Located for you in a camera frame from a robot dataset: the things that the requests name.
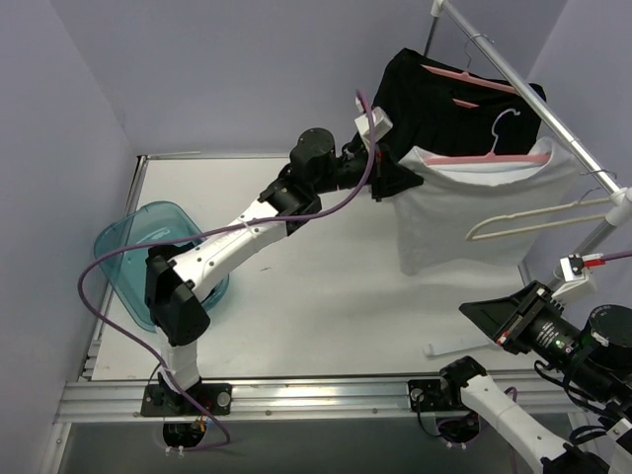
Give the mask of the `white skirt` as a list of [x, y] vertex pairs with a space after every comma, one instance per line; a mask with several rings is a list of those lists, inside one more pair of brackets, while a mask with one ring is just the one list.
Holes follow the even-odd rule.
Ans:
[[[434, 155], [412, 148], [401, 160], [424, 178], [421, 186], [392, 199], [400, 269], [413, 276], [425, 268], [458, 259], [515, 266], [536, 239], [535, 231], [470, 242], [466, 234], [483, 220], [560, 204], [580, 177], [573, 154], [549, 137], [536, 141], [531, 154], [549, 153], [544, 165], [525, 163], [427, 166]], [[484, 234], [536, 226], [550, 214], [485, 227]]]

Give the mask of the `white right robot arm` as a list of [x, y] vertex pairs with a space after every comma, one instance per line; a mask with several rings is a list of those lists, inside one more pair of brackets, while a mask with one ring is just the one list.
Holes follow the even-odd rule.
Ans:
[[542, 370], [578, 409], [594, 414], [562, 437], [511, 398], [487, 369], [465, 356], [439, 372], [438, 395], [492, 428], [534, 473], [628, 473], [631, 470], [631, 310], [595, 308], [582, 328], [563, 316], [560, 297], [534, 281], [506, 297], [465, 302], [459, 310], [512, 355], [536, 354]]

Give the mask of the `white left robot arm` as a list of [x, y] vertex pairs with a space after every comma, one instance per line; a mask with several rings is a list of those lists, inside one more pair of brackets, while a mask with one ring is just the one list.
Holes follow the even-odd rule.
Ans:
[[382, 200], [424, 181], [386, 145], [357, 136], [343, 151], [337, 155], [324, 128], [302, 132], [288, 164], [227, 230], [203, 242], [149, 249], [144, 302], [159, 338], [163, 400], [175, 413], [198, 405], [197, 341], [210, 324], [203, 304], [232, 271], [321, 212], [323, 194], [369, 186], [372, 198]]

